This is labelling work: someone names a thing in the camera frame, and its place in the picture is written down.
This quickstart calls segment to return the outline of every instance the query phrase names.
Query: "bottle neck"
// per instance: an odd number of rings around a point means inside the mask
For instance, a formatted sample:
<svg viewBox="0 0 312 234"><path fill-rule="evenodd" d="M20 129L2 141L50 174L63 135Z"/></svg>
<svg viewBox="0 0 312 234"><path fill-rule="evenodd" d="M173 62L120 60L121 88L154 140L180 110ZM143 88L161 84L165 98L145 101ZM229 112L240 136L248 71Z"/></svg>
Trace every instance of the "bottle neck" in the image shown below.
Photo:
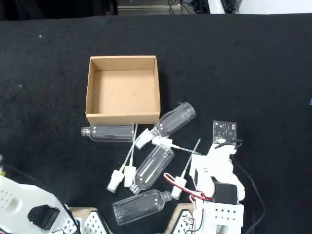
<svg viewBox="0 0 312 234"><path fill-rule="evenodd" d="M160 132L156 127L154 127L150 132L153 135L153 137L161 137Z"/></svg>
<svg viewBox="0 0 312 234"><path fill-rule="evenodd" d="M167 201L170 201L172 199L171 197L171 193L169 191L164 191L160 194L161 196L161 199L164 201L164 202L167 202Z"/></svg>
<svg viewBox="0 0 312 234"><path fill-rule="evenodd" d="M81 128L81 135L84 137L90 136L90 132L91 132L90 127L82 127Z"/></svg>

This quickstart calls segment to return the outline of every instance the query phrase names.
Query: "black component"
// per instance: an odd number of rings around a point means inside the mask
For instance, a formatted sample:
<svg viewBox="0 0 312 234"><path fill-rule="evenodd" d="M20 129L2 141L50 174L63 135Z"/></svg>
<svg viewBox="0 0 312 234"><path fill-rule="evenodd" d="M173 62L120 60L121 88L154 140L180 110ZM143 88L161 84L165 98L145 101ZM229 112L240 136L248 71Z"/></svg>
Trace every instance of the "black component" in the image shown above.
<svg viewBox="0 0 312 234"><path fill-rule="evenodd" d="M192 0L189 5L193 6L194 11L198 14L210 13L208 0Z"/></svg>
<svg viewBox="0 0 312 234"><path fill-rule="evenodd" d="M220 143L219 139L224 139L225 141L236 140L236 123L214 120L213 133L214 144Z"/></svg>
<svg viewBox="0 0 312 234"><path fill-rule="evenodd" d="M41 229L50 230L58 215L59 209L43 205L32 208L27 217Z"/></svg>
<svg viewBox="0 0 312 234"><path fill-rule="evenodd" d="M228 14L237 14L237 0L221 0L222 6L224 8L225 13Z"/></svg>
<svg viewBox="0 0 312 234"><path fill-rule="evenodd" d="M214 183L214 202L236 205L237 187L233 184Z"/></svg>

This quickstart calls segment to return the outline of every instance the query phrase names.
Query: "black table surface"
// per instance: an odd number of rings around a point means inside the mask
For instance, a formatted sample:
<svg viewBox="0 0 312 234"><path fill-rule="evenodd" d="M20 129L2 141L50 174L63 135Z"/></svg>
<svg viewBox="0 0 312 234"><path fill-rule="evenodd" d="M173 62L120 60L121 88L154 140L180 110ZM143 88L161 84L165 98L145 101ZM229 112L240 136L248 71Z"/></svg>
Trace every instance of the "black table surface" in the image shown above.
<svg viewBox="0 0 312 234"><path fill-rule="evenodd" d="M255 233L308 233L312 179L312 15L149 16L0 22L0 154L45 183L70 206L99 209L114 233L161 233L177 205L119 227L112 203L131 196L106 190L129 143L95 143L85 94L90 56L156 55L162 114L181 101L197 117L172 135L206 153L212 122L237 122L244 140L236 159L254 178L266 205ZM139 165L152 145L135 153ZM178 175L188 154L166 171ZM260 203L248 179L244 230ZM14 174L9 177L29 183ZM187 186L192 187L191 180ZM152 187L171 190L159 178ZM179 202L187 202L183 194Z"/></svg>

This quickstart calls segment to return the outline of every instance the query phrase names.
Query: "clear plastic bottle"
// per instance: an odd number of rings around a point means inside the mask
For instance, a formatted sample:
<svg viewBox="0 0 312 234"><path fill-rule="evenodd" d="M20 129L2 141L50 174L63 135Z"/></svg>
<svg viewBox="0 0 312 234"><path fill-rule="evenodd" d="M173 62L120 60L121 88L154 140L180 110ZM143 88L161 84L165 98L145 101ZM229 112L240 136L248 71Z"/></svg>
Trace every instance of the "clear plastic bottle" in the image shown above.
<svg viewBox="0 0 312 234"><path fill-rule="evenodd" d="M184 102L167 112L151 130L155 137L168 137L196 117L196 112L189 103Z"/></svg>
<svg viewBox="0 0 312 234"><path fill-rule="evenodd" d="M81 135L94 141L132 141L134 125L90 125L81 128Z"/></svg>
<svg viewBox="0 0 312 234"><path fill-rule="evenodd" d="M168 137L196 117L194 108L187 102L167 112L152 130L145 129L137 138L136 147L141 149L155 137Z"/></svg>
<svg viewBox="0 0 312 234"><path fill-rule="evenodd" d="M130 190L134 194L138 194L141 190L149 189L174 156L175 154L171 149L161 144L157 145L136 171L134 183Z"/></svg>
<svg viewBox="0 0 312 234"><path fill-rule="evenodd" d="M149 190L113 203L115 218L118 225L131 223L135 220L161 211L165 203L172 198L169 191Z"/></svg>

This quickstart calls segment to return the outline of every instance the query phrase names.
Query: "cardboard box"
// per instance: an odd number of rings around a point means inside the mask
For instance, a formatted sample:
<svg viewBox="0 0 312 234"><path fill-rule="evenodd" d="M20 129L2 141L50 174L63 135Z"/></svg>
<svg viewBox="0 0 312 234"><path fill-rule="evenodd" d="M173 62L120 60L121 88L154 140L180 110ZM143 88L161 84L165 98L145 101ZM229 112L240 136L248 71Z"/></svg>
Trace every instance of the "cardboard box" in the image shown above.
<svg viewBox="0 0 312 234"><path fill-rule="evenodd" d="M159 115L156 56L90 58L86 117L91 124L151 124Z"/></svg>

